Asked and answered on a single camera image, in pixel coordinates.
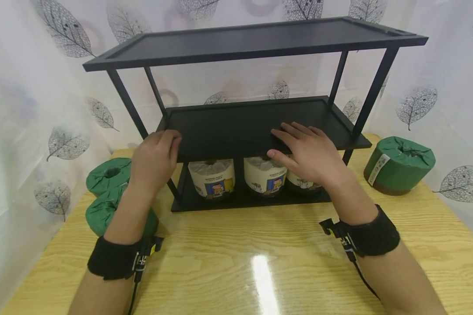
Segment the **white curtain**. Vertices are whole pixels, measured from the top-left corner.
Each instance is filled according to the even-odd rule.
[[[431,148],[425,182],[473,231],[473,0],[418,1],[408,30],[430,39],[399,53],[370,131]]]
[[[141,32],[349,14],[431,36],[426,47],[400,51],[367,127],[431,147],[438,162],[427,183],[473,229],[473,196],[462,194],[473,190],[473,1],[468,3],[0,0],[0,308],[84,193],[87,173],[112,150],[140,143],[106,73],[86,73],[81,64]],[[152,72],[166,106],[326,95],[339,56],[163,66]],[[354,121],[382,56],[382,50],[349,54],[335,102]],[[161,113],[143,69],[119,74],[147,130],[155,130]],[[426,93],[435,102],[421,104],[428,112],[420,119],[413,114],[409,124],[399,118],[406,115],[400,109],[407,97],[413,99],[410,93]],[[450,182],[465,185],[450,189]]]

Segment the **green cylinder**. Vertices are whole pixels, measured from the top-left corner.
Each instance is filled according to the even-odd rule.
[[[86,178],[86,187],[96,197],[130,181],[131,159],[115,158],[98,165]]]
[[[436,163],[433,151],[398,136],[380,140],[364,170],[381,193],[399,196],[412,190]]]
[[[97,236],[102,236],[107,230],[108,225],[112,221],[114,212],[121,200],[127,185],[111,188],[91,203],[86,210],[86,221]],[[158,228],[158,218],[153,209],[149,211],[147,221],[144,228],[143,238],[149,238],[156,233]]]

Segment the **wooden table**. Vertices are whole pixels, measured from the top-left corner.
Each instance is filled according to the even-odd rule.
[[[350,168],[398,227],[449,314],[472,315],[472,232],[423,183],[405,196],[373,190],[362,175],[371,153],[356,150]],[[2,314],[67,314],[96,241],[84,218],[93,200],[84,195]],[[318,225],[337,218],[331,203],[171,213],[172,200],[164,188],[153,205],[157,235],[166,239],[149,260],[135,314],[384,313],[340,242]]]

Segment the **forearm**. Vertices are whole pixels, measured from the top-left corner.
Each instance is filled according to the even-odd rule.
[[[140,241],[150,208],[151,197],[126,189],[104,238],[121,245]],[[128,308],[133,277],[107,280],[86,271],[68,315],[123,315]]]
[[[376,206],[348,169],[326,190],[343,222],[360,225],[376,218]],[[403,242],[385,255],[358,257],[357,262],[389,314],[446,314],[427,276]]]

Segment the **metal rod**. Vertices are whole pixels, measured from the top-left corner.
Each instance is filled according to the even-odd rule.
[[[342,160],[345,163],[345,165],[349,165],[349,160],[350,160],[350,157],[352,156],[352,152],[354,152],[354,150],[345,150],[345,152],[343,153]]]
[[[338,92],[338,87],[340,86],[340,81],[342,80],[343,68],[347,61],[347,56],[349,55],[348,50],[343,50],[342,55],[340,56],[340,61],[338,62],[338,68],[336,69],[336,75],[333,80],[332,92],[329,94],[328,107],[331,108],[334,103],[334,98],[336,97],[336,92]]]
[[[121,81],[119,74],[117,74],[116,70],[107,70],[107,73],[110,77],[110,80],[114,84],[114,87],[116,87],[117,93],[121,97],[121,100],[123,100],[124,106],[128,110],[131,120],[133,120],[133,123],[139,130],[140,136],[142,137],[142,139],[145,139],[147,136],[149,136],[149,133],[145,129],[144,123],[140,119],[139,113],[137,113],[135,106],[133,106],[133,102],[131,101],[130,95],[126,91],[126,88],[124,87],[123,81]]]
[[[177,190],[177,187],[175,187],[175,184],[173,183],[173,180],[170,178],[168,182],[166,183],[168,185],[168,188],[170,188],[170,191],[173,194],[173,197],[182,203],[182,196],[180,195],[179,191]]]
[[[377,100],[378,93],[380,93],[380,89],[389,73],[389,69],[391,69],[392,62],[394,61],[397,51],[399,47],[395,48],[388,48],[385,51],[385,54],[382,58],[382,62],[380,62],[380,66],[378,67],[377,74],[375,74],[375,78],[373,79],[373,83],[370,86],[370,90],[368,91],[368,95],[363,103],[363,107],[357,118],[356,125],[354,129],[352,129],[352,136],[357,137],[363,131],[364,124],[370,115],[371,109]]]
[[[154,82],[154,78],[152,77],[151,67],[149,66],[144,67],[144,70],[147,76],[147,80],[149,80],[149,83],[151,84],[152,92],[154,93],[154,97],[156,97],[156,102],[158,103],[159,109],[161,110],[163,117],[167,119],[168,113],[166,112],[165,106],[163,104],[163,100],[161,99],[161,95],[158,91],[158,87],[156,86],[156,82]]]

